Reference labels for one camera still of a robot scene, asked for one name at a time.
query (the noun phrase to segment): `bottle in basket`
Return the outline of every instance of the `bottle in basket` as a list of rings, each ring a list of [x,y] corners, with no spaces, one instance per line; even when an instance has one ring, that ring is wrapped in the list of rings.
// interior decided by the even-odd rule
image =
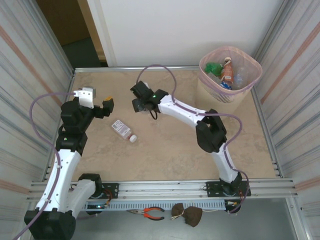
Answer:
[[[220,86],[231,90],[231,86],[234,83],[234,71],[232,69],[231,57],[227,56],[224,59],[223,70],[220,76],[222,81]]]

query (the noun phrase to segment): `corrugated metal wall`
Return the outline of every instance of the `corrugated metal wall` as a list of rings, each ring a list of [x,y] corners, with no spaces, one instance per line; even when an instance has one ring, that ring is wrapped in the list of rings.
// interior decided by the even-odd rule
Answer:
[[[32,181],[41,181],[51,154],[33,132],[29,106],[49,92],[66,92],[73,76],[33,0],[0,4],[0,239],[12,239],[25,214]],[[54,141],[64,97],[33,110],[40,133]]]
[[[320,1],[290,1],[258,61],[255,90],[285,177],[320,239]]]

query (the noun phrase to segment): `white wall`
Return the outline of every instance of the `white wall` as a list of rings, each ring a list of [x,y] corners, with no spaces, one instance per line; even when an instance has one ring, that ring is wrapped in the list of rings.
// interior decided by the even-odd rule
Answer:
[[[88,0],[110,67],[198,65],[231,45],[253,55],[283,0]]]

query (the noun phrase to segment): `white bottle cap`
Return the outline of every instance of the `white bottle cap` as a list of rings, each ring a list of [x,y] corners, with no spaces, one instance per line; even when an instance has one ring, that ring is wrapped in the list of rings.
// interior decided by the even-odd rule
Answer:
[[[129,138],[129,141],[134,143],[136,140],[137,140],[137,136],[136,135],[132,135],[130,138]]]

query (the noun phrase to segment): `beige table surface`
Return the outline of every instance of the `beige table surface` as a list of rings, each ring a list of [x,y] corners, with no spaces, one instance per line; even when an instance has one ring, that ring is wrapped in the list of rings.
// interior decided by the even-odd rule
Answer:
[[[174,71],[178,87],[175,97],[195,106],[197,71]],[[83,173],[97,173],[103,181],[206,180],[218,179],[219,172],[210,154],[197,144],[195,129],[175,118],[159,114],[153,120],[149,114],[135,113],[134,95],[138,71],[80,72],[75,75],[73,89],[84,86],[96,88],[96,105],[113,96],[114,110],[110,117],[95,118],[86,131],[88,141],[73,180]],[[154,91],[171,93],[173,80],[165,71],[146,71],[141,80]],[[237,168],[249,178],[274,178],[268,148],[251,94],[234,112],[243,122],[240,136],[229,145]],[[117,119],[127,124],[138,139],[131,143],[111,128]],[[236,120],[223,120],[230,139],[239,125]]]

